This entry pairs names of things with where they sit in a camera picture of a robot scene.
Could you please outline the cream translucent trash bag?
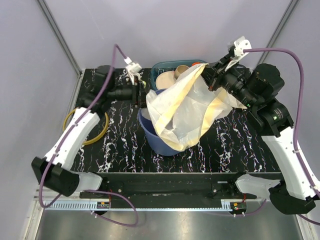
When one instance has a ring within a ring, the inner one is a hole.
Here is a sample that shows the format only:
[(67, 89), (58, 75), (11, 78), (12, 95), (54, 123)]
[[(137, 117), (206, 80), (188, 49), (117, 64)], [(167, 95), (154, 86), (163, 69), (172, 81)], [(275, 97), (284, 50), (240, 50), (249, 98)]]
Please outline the cream translucent trash bag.
[(178, 152), (195, 146), (217, 119), (232, 109), (246, 109), (234, 96), (219, 87), (209, 91), (201, 76), (206, 64), (196, 64), (183, 72), (175, 84), (156, 94), (150, 90), (146, 106), (156, 134)]

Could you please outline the blue trash bin yellow rim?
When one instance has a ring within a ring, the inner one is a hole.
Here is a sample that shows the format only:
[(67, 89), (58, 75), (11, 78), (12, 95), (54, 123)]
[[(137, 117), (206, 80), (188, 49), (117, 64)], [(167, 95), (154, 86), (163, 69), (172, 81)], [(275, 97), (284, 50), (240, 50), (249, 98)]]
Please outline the blue trash bin yellow rim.
[(152, 121), (149, 117), (147, 108), (140, 108), (137, 114), (139, 124), (141, 125), (147, 142), (151, 149), (158, 155), (171, 157), (181, 153), (169, 147), (156, 133)]

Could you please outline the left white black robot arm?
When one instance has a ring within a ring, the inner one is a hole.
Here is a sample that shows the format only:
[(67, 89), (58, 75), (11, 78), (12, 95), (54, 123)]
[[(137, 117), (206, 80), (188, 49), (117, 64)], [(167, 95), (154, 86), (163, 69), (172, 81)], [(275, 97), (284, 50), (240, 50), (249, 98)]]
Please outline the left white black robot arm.
[(110, 66), (98, 68), (96, 90), (83, 95), (80, 107), (75, 110), (69, 125), (50, 151), (31, 162), (40, 194), (44, 187), (65, 197), (85, 190), (90, 190), (97, 198), (103, 198), (108, 193), (108, 186), (102, 182), (101, 176), (91, 172), (73, 172), (71, 168), (85, 139), (112, 101), (130, 101), (136, 107), (146, 107), (146, 84), (141, 79), (141, 69), (136, 62), (128, 63), (125, 70), (129, 82), (115, 85), (114, 69)]

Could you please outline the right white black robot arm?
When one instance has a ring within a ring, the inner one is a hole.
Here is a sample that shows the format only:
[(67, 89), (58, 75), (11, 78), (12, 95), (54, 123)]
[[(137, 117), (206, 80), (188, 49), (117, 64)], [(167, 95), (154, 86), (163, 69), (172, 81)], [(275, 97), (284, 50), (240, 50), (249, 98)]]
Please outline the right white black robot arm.
[(227, 185), (228, 195), (239, 198), (243, 194), (255, 195), (271, 201), (285, 215), (304, 215), (313, 210), (319, 196), (317, 178), (313, 175), (298, 144), (294, 140), (293, 121), (288, 109), (276, 99), (285, 85), (276, 66), (262, 63), (250, 71), (232, 61), (229, 53), (218, 62), (207, 65), (201, 76), (213, 92), (223, 88), (246, 110), (249, 124), (261, 136), (272, 152), (282, 173), (282, 179), (266, 179), (248, 173)]

